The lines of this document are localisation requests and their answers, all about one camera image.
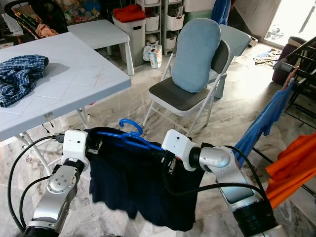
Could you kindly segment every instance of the white folding table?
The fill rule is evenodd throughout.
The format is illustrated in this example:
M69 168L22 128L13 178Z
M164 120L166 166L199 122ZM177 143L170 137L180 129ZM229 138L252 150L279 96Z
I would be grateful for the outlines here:
M107 20L90 21L68 26L68 31L77 36L93 49L110 47L124 43L127 73L134 75L132 54L129 47L129 35Z
M40 54L48 57L44 78L9 108L0 107L0 141L15 136L24 145L33 141L26 130L76 110L87 127L84 106L131 86L130 77L72 33L64 33L0 50L0 62ZM33 147L48 175L47 162Z

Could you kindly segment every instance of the wall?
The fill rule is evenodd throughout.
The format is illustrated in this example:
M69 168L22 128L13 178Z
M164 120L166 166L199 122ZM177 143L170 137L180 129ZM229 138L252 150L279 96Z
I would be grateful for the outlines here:
M280 0L237 0L236 10L254 36L264 36Z

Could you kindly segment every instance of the blue plaid shirt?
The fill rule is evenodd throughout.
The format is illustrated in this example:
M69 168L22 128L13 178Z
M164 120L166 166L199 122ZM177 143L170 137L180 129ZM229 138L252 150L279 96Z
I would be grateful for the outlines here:
M36 54L0 63L0 106L6 108L34 90L47 64L47 57Z

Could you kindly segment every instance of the blue clothes hanger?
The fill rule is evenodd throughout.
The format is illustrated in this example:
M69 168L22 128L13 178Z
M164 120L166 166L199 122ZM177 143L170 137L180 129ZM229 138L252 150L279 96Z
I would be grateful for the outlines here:
M121 119L119 121L119 125L121 127L124 127L125 123L128 123L128 124L133 125L134 127L136 127L137 128L137 132L124 133L124 134L115 134L115 133L110 133L110 132L101 132L101 131L99 131L99 132L97 132L97 134L102 135L102 136L110 136L110 137L120 138L126 144L129 144L129 145L132 145L132 146L135 146L135 147L140 147L140 148L143 148L143 149L146 149L146 150L155 149L155 150L158 150L158 151L163 151L163 149L161 147L155 146L155 145L151 144L150 142L148 142L147 140L145 140L144 138L140 137L143 134L143 129L138 123L136 123L133 120L127 119L127 118ZM128 138L136 139L136 140L142 142L142 144L129 141Z

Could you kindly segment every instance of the doorway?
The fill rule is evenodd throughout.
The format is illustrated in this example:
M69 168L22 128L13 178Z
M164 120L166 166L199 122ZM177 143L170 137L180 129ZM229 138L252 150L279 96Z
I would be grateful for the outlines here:
M316 36L316 0L281 0L264 41L283 48L290 36L310 40Z

